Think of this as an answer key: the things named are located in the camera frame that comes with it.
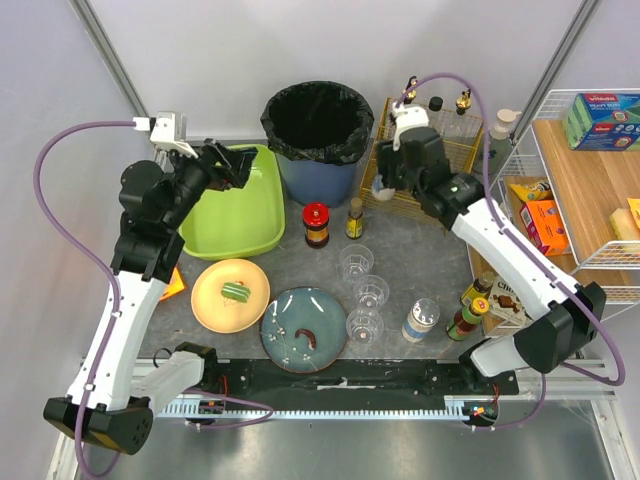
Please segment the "glass oil bottle gold spout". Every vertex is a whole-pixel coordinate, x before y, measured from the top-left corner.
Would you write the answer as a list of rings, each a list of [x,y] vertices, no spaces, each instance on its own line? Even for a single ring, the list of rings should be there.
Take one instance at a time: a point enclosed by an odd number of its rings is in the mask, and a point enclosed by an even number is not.
[[[455,112],[451,115],[445,129],[446,139],[462,143],[466,133],[466,114],[472,106],[472,90],[466,88],[455,101]]]

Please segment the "blue ceramic plate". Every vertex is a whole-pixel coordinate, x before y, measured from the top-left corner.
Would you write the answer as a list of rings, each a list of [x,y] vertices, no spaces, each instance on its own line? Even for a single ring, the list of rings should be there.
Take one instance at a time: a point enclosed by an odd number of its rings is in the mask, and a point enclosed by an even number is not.
[[[346,315],[326,291],[297,287],[282,292],[267,307],[260,338],[270,360],[295,374],[330,366],[347,342]]]

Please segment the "orange purple box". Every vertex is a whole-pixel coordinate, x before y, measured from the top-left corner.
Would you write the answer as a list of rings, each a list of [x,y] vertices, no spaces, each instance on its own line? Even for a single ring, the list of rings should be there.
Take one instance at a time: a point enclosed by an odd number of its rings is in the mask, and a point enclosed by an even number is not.
[[[569,239],[554,200],[526,202],[520,209],[526,235],[545,256],[559,256],[571,251]]]

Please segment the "blue sponge package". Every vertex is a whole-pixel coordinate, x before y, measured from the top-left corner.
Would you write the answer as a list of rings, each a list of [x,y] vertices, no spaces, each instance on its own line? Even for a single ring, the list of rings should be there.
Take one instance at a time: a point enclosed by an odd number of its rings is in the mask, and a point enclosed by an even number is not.
[[[571,150],[638,150],[639,94],[578,93],[562,126]]]

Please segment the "silver lid spice jar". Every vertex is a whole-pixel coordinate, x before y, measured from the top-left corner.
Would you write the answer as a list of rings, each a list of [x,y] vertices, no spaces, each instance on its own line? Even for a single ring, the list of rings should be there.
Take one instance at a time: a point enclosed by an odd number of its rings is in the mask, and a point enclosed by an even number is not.
[[[381,174],[376,174],[374,176],[371,184],[371,194],[377,201],[388,202],[394,197],[395,192],[396,190],[394,188],[384,185]]]

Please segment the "green plastic basin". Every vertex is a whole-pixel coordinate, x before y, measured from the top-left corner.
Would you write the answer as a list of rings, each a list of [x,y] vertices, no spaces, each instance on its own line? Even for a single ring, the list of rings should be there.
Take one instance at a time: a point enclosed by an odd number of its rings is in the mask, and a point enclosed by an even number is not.
[[[276,156],[266,146],[242,189],[207,190],[180,226],[184,252],[208,261],[248,258],[275,248],[286,228]]]

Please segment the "black cap glass bottle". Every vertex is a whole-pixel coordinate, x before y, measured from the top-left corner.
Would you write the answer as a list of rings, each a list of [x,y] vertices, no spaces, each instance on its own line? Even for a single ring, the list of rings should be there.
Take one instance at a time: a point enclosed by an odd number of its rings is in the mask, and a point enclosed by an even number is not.
[[[428,116],[429,125],[436,130],[437,133],[443,133],[443,98],[439,96],[433,96],[429,100],[428,104]]]

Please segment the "cream pump soap bottle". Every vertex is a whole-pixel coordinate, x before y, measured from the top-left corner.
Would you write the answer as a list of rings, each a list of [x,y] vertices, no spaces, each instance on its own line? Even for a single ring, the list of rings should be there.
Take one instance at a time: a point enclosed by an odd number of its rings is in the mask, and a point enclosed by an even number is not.
[[[488,134],[484,136],[489,139],[488,171],[490,176],[493,176],[500,170],[504,161],[511,153],[513,148],[512,129],[521,114],[521,111],[500,109],[496,113],[496,119],[491,129]]]

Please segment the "yellow snack bag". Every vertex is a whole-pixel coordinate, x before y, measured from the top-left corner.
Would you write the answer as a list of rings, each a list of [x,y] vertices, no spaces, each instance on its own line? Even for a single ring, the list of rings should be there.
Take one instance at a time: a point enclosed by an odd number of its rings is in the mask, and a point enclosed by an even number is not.
[[[547,180],[537,180],[527,184],[510,184],[511,191],[522,201],[551,200],[553,192]]]

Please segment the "yellow sponge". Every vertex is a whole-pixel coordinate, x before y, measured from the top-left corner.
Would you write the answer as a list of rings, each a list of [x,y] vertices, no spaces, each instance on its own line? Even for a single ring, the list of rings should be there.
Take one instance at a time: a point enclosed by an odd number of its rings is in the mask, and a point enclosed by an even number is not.
[[[638,241],[639,200],[628,198],[627,208],[616,209],[609,217],[616,238],[620,241]]]

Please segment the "chocolate cookie box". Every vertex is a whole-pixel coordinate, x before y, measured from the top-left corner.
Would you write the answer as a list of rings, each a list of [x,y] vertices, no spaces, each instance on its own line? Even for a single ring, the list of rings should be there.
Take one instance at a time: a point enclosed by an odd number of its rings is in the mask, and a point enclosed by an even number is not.
[[[530,320],[519,297],[501,276],[495,278],[488,301],[489,312],[503,321],[523,327]]]

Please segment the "black trash bag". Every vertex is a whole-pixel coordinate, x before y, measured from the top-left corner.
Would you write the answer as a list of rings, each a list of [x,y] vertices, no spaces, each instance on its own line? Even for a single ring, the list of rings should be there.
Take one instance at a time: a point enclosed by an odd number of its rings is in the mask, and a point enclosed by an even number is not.
[[[273,152],[291,161],[343,166],[358,162],[366,152],[374,115],[356,90],[309,81],[273,95],[260,122]]]

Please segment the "blue label silver lid jar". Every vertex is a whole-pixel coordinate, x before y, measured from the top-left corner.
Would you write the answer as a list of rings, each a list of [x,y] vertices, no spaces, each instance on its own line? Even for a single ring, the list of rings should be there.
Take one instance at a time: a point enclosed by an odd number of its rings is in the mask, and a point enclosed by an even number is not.
[[[437,303],[429,298],[421,298],[410,308],[402,326],[402,335],[411,343],[421,342],[438,323],[439,318]]]

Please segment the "green red sauce bottle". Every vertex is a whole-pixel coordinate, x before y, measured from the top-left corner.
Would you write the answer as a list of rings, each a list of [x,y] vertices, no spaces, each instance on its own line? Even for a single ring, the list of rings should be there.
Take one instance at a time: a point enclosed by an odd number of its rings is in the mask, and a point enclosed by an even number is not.
[[[446,334],[454,341],[463,341],[481,323],[483,315],[489,311],[485,298],[475,298],[458,310],[446,325]]]

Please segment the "red lid sauce jar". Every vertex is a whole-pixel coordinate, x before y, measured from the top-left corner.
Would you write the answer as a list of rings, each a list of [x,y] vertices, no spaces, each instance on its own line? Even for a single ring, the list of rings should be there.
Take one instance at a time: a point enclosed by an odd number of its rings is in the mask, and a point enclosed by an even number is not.
[[[311,248],[323,248],[329,242],[329,209],[321,202],[312,202],[303,208],[302,220],[305,241]]]

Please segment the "black mounting base plate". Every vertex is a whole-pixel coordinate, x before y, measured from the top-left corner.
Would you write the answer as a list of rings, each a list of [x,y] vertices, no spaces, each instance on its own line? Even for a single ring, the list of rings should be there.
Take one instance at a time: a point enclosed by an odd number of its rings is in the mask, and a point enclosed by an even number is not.
[[[424,391],[439,396],[515,396],[513,371],[485,378],[458,362],[427,359],[339,359],[311,373],[294,373],[267,359],[220,360],[207,373],[209,392],[251,395],[278,389],[294,392],[360,387],[369,390]]]

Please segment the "clear glass cup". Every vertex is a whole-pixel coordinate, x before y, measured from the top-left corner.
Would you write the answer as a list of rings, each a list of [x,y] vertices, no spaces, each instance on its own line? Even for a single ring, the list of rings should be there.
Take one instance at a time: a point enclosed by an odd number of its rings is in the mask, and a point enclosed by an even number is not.
[[[365,275],[355,282],[354,296],[358,308],[379,311],[389,298],[389,286],[377,275]]]
[[[384,322],[377,311],[357,308],[347,316],[346,331],[355,346],[370,346],[381,337]]]
[[[374,265],[374,255],[364,245],[349,245],[341,251],[339,265],[342,279],[347,282],[355,282],[371,271]]]

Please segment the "red sausage piece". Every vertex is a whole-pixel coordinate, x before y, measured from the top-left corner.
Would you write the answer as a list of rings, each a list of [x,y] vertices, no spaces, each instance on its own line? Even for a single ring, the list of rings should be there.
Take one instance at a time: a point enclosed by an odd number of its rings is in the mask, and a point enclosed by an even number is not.
[[[298,339],[299,337],[305,337],[307,342],[308,342],[308,348],[310,350],[315,350],[317,348],[317,339],[315,334],[306,328],[300,328],[295,332],[295,338]]]

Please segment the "beige plate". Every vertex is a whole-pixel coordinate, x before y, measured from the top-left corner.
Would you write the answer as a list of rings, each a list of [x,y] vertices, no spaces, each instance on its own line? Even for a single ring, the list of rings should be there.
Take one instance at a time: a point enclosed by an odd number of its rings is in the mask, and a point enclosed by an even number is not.
[[[198,322],[221,334],[243,331],[264,314],[270,299],[264,271],[243,259],[229,259],[208,267],[195,282],[191,307]]]

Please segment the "small brown bottle tan cap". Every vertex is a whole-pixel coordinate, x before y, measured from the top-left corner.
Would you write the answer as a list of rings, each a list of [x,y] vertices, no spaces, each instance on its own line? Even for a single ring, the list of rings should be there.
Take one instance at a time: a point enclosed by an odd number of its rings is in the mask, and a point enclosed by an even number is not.
[[[359,239],[363,233],[363,202],[360,198],[354,197],[350,201],[346,235],[352,239]]]

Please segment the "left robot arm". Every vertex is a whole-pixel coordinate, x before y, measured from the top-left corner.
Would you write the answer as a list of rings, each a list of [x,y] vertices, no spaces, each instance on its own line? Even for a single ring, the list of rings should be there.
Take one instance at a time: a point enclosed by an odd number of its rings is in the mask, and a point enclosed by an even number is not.
[[[149,320],[184,247],[179,227],[207,189],[243,188],[258,156],[255,147],[209,141],[168,157],[172,171],[151,160],[122,173],[120,236],[106,272],[110,289],[99,328],[81,371],[63,397],[47,400],[46,421],[80,444],[136,454],[154,418],[191,388],[217,388],[212,347],[180,344],[170,358],[133,381]]]

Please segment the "green layered cake slice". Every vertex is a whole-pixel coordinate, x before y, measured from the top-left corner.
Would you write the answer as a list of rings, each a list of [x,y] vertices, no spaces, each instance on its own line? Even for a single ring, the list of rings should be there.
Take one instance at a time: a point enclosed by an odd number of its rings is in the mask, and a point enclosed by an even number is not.
[[[247,303],[251,296],[251,290],[242,282],[225,282],[220,294],[225,299]]]

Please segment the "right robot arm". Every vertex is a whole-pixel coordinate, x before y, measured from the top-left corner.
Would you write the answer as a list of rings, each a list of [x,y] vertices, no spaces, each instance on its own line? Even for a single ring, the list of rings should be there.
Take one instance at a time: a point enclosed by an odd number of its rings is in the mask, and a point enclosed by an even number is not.
[[[580,284],[524,237],[471,174],[454,174],[430,127],[410,128],[376,146],[384,187],[405,190],[423,212],[464,240],[506,281],[531,324],[508,339],[472,348],[482,376],[530,367],[547,374],[596,336],[605,302],[595,282]]]

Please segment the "blue trash bin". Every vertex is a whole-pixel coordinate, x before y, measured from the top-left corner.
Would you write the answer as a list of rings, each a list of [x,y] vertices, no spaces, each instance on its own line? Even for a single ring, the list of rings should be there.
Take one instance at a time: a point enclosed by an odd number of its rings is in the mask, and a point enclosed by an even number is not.
[[[334,165],[310,160],[290,160],[277,154],[276,160],[290,197],[302,204],[319,202],[334,208],[350,194],[357,164]]]

